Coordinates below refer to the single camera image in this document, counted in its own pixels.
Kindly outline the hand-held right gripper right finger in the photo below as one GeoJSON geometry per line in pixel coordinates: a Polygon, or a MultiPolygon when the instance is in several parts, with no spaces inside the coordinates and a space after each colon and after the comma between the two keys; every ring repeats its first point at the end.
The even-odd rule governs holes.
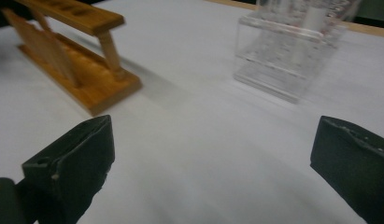
{"type": "Polygon", "coordinates": [[[367,224],[384,224],[384,138],[351,122],[320,118],[310,166],[367,224]]]}

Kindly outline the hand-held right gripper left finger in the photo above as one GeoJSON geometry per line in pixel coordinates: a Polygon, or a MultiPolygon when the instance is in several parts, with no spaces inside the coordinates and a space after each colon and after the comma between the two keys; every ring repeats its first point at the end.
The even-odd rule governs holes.
{"type": "Polygon", "coordinates": [[[104,185],[115,160],[109,115],[88,119],[22,164],[24,180],[41,198],[39,224],[76,224],[104,185]]]}

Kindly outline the wooden test tube rack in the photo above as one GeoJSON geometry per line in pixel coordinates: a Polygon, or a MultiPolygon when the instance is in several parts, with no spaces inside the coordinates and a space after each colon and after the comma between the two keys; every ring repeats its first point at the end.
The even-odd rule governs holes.
{"type": "Polygon", "coordinates": [[[121,67],[110,31],[125,24],[122,15],[77,0],[15,0],[26,6],[37,26],[4,8],[2,13],[22,40],[18,49],[89,114],[96,116],[142,87],[121,67]],[[51,30],[47,18],[98,39],[98,55],[51,30]]]}

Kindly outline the clear acrylic test tube rack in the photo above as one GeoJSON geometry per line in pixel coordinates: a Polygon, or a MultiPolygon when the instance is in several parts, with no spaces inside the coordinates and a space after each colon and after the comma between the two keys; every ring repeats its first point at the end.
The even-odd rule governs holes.
{"type": "Polygon", "coordinates": [[[237,24],[234,78],[297,103],[362,0],[257,0],[237,24]]]}

